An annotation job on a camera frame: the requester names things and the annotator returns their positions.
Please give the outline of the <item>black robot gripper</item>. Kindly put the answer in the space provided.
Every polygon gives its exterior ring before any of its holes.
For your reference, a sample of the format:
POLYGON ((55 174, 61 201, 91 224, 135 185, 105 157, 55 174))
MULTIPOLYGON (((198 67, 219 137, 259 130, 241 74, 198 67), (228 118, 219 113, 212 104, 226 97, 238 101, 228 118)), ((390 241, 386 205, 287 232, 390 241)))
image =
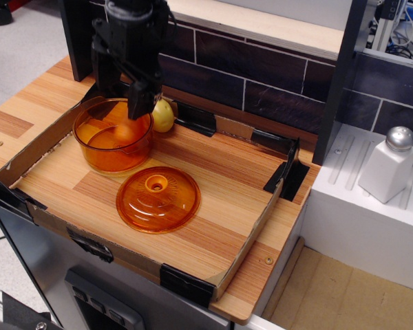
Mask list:
POLYGON ((164 43, 164 19, 153 16, 145 21, 124 21, 110 17, 92 21, 92 68, 96 86, 112 96, 126 75, 129 86, 128 118, 151 113, 162 95, 163 73, 158 55, 164 43))

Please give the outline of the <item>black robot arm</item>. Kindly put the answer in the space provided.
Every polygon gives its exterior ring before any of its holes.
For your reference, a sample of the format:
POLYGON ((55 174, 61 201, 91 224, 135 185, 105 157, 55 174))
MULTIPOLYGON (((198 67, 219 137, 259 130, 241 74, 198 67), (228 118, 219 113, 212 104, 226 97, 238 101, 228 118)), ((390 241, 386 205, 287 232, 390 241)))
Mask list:
POLYGON ((106 1, 105 18, 94 19, 91 59, 96 85, 111 89, 125 75, 128 118, 153 111, 162 92, 158 56, 171 14, 166 1, 106 1))

